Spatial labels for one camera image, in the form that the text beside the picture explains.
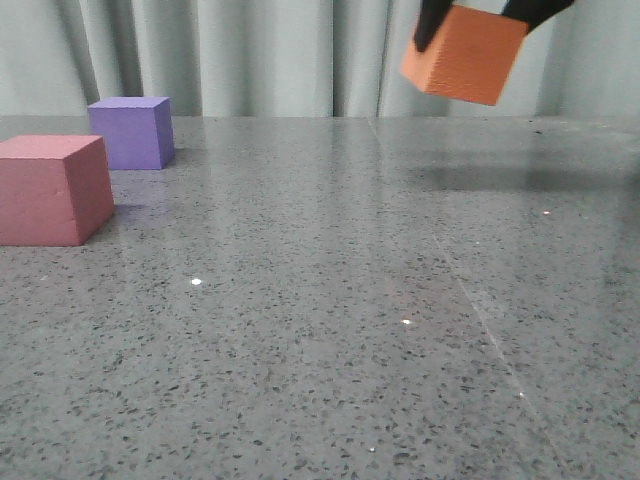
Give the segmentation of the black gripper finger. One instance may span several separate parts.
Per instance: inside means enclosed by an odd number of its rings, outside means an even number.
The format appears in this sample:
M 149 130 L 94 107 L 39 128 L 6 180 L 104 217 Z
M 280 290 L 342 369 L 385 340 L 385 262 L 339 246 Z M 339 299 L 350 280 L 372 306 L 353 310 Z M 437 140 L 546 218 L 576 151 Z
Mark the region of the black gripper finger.
M 526 23 L 527 33 L 531 33 L 573 4 L 574 0 L 508 0 L 501 15 Z
M 452 0 L 422 0 L 413 41 L 418 52 L 424 52 L 446 18 Z

